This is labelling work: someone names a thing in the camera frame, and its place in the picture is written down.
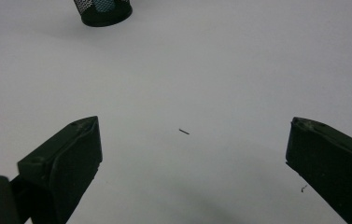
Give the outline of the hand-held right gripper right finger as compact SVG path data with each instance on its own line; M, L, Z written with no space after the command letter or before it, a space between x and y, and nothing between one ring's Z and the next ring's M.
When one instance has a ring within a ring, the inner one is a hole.
M295 117L286 164L352 224L352 137L324 123Z

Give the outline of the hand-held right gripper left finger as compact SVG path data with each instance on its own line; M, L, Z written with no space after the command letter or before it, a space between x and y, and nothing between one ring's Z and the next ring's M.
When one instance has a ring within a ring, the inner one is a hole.
M18 162L33 189L34 224L65 224L103 160L99 119L76 120Z

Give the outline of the black mesh cup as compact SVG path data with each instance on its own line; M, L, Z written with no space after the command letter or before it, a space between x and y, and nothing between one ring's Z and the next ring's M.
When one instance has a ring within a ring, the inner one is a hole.
M105 27L128 19L130 0L73 0L81 21L90 27Z

